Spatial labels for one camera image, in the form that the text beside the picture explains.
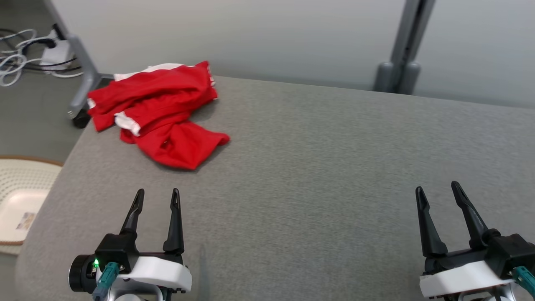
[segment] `red cloth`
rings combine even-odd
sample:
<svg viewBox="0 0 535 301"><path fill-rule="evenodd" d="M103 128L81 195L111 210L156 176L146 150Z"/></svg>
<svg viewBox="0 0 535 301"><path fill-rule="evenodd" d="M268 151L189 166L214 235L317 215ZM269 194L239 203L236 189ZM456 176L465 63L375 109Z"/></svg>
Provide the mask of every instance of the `red cloth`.
<svg viewBox="0 0 535 301"><path fill-rule="evenodd" d="M230 141L227 134L210 132L188 120L193 111L217 97L208 68L208 62L201 62L140 72L89 92L95 129L109 128L115 114L124 112L140 130L136 136L121 129L122 141L136 143L158 163L196 169L218 145Z"/></svg>

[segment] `gray tablecloth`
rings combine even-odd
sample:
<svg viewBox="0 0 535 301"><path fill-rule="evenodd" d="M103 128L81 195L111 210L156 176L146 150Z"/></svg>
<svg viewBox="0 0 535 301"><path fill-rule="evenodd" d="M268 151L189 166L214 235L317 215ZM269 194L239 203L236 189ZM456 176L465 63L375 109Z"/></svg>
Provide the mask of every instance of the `gray tablecloth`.
<svg viewBox="0 0 535 301"><path fill-rule="evenodd" d="M179 300L418 300L415 187L449 249L468 247L459 181L489 227L535 240L535 111L216 78L193 120L232 141L197 171L89 124L17 264L20 300L90 300L67 272L146 191L137 247L160 251L180 189L192 292Z"/></svg>

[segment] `gray floor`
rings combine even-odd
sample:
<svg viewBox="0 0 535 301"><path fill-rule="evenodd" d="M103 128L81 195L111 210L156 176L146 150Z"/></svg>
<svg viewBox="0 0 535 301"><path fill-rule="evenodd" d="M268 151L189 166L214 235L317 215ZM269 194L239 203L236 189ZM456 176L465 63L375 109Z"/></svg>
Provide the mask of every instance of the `gray floor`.
<svg viewBox="0 0 535 301"><path fill-rule="evenodd" d="M42 1L0 1L0 28L33 28L46 35L53 23ZM0 43L0 50L5 49ZM29 56L40 57L41 53L35 47ZM66 114L80 80L30 71L15 85L0 87L0 155L37 156L64 162L82 132L72 126ZM0 254L2 301L17 300L13 279L16 258Z"/></svg>

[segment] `black wheel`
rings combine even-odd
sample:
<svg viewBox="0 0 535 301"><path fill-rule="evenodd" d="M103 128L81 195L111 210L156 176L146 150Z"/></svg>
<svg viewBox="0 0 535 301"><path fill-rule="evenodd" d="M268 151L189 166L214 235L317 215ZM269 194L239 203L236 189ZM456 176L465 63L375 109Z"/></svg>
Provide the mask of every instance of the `black wheel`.
<svg viewBox="0 0 535 301"><path fill-rule="evenodd" d="M91 116L87 114L85 109L82 109L78 112L78 115L72 119L72 124L79 129L85 129L90 120Z"/></svg>

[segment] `white power adapter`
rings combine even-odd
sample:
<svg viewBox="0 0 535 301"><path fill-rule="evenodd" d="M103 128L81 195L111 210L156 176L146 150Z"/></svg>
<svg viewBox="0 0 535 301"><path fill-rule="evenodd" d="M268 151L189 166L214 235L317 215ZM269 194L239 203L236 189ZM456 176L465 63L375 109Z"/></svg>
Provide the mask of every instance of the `white power adapter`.
<svg viewBox="0 0 535 301"><path fill-rule="evenodd" d="M52 29L48 37L54 40L56 46L54 48L45 48L43 56L41 57L42 60L39 64L47 70L67 69L71 62L57 66L46 66L63 63L74 57L74 52L72 51L69 42L60 40L54 29Z"/></svg>

